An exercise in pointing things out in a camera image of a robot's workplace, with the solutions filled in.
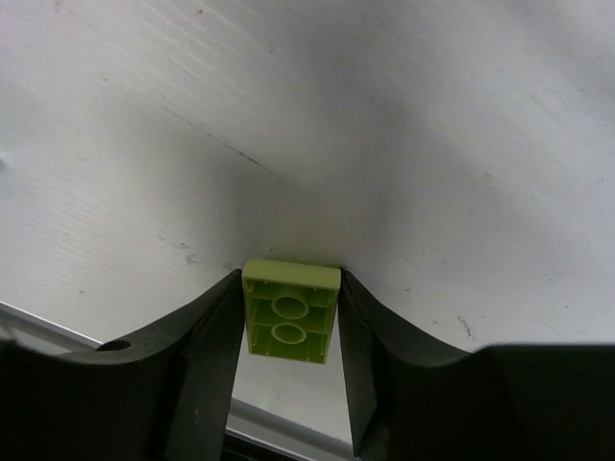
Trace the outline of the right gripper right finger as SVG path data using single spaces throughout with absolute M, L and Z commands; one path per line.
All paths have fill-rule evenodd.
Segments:
M 362 460 L 610 460 L 614 349 L 465 352 L 341 274 L 338 324 L 353 451 Z

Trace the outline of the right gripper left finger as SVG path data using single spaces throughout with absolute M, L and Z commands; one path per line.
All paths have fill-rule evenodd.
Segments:
M 241 274 L 87 351 L 1 343 L 5 460 L 217 460 L 244 324 Z

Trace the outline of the lime lego brick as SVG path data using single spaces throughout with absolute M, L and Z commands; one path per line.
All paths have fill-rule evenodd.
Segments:
M 324 364 L 341 270 L 253 258 L 241 278 L 249 353 Z

